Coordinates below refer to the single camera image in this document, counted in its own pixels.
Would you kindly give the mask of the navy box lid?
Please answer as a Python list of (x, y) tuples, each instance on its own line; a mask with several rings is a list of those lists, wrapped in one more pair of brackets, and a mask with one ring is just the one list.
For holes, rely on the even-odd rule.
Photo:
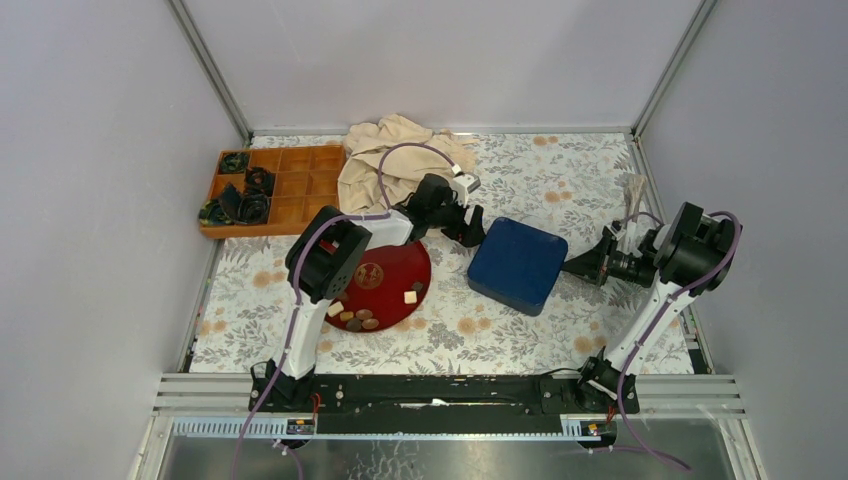
[(568, 250), (558, 235), (498, 217), (469, 265), (468, 286), (522, 314), (538, 316)]

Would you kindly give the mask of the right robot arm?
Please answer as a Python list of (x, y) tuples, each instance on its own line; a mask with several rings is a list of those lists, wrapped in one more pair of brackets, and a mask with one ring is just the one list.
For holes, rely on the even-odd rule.
[(659, 222), (638, 236), (635, 223), (648, 215), (638, 212), (612, 222), (594, 247), (562, 265), (564, 272), (595, 286), (617, 279), (648, 291), (633, 318), (590, 358), (590, 371), (573, 386), (575, 402), (589, 412), (612, 400), (608, 377), (619, 383), (635, 376), (674, 317), (724, 281), (743, 230), (730, 212), (706, 213), (686, 202), (671, 223)]

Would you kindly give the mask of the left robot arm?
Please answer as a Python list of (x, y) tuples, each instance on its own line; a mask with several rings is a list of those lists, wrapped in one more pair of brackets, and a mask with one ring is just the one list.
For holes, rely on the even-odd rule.
[(367, 251), (413, 244), (432, 229), (465, 247), (480, 245), (485, 237), (483, 209), (469, 204), (480, 185), (472, 173), (450, 178), (428, 174), (407, 199), (381, 213), (344, 214), (323, 207), (286, 257), (295, 304), (282, 354), (265, 364), (262, 376), (253, 378), (252, 398), (271, 398), (288, 411), (307, 404), (325, 317)]

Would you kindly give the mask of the floral tablecloth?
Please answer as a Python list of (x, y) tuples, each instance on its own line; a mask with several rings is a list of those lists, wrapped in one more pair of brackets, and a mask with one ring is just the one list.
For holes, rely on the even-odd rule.
[[(634, 172), (621, 133), (482, 134), (472, 143), (484, 218), (511, 218), (564, 238), (571, 254), (591, 248), (625, 213), (623, 181)], [(245, 373), (278, 357), (293, 298), (284, 290), (290, 236), (224, 242), (196, 329), (189, 371)], [(596, 287), (561, 275), (538, 316), (469, 289), (471, 253), (438, 233), (422, 304), (398, 325), (357, 334), (327, 325), (317, 345), (321, 373), (532, 374), (580, 366), (621, 333), (646, 291), (616, 279)]]

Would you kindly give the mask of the red round tray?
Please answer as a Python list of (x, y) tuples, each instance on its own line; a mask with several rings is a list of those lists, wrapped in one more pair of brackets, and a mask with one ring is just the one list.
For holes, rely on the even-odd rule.
[[(431, 279), (432, 262), (421, 241), (368, 250), (331, 303), (325, 322), (353, 333), (390, 329), (422, 305)], [(416, 304), (404, 303), (406, 291), (417, 293)]]

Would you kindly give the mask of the beige crumpled cloth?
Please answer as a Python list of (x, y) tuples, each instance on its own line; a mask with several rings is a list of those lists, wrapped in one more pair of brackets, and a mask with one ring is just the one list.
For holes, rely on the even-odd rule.
[(347, 160), (337, 179), (339, 209), (347, 214), (383, 212), (387, 202), (395, 204), (413, 193), (428, 173), (451, 178), (454, 166), (473, 172), (474, 142), (399, 114), (355, 124), (342, 141)]

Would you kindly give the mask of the wooden compartment tray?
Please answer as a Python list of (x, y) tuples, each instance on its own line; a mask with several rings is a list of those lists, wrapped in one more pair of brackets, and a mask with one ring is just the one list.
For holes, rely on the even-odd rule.
[[(244, 174), (219, 175), (222, 152), (248, 151)], [(325, 206), (337, 207), (337, 179), (346, 161), (340, 145), (224, 150), (217, 159), (207, 199), (198, 213), (200, 232), (210, 239), (298, 235)], [(262, 225), (238, 225), (236, 210), (244, 195), (271, 199)]]

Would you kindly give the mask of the dark rolled tie patterned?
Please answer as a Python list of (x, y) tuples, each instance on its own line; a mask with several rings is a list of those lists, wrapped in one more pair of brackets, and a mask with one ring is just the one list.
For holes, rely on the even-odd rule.
[(238, 225), (262, 225), (269, 218), (271, 199), (264, 193), (244, 195), (237, 207), (235, 223)]

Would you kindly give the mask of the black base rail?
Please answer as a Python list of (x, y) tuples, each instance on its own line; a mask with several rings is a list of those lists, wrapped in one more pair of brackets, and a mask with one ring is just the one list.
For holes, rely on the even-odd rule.
[(320, 434), (561, 434), (564, 415), (640, 410), (632, 381), (617, 403), (573, 376), (253, 375), (249, 408), (304, 413)]

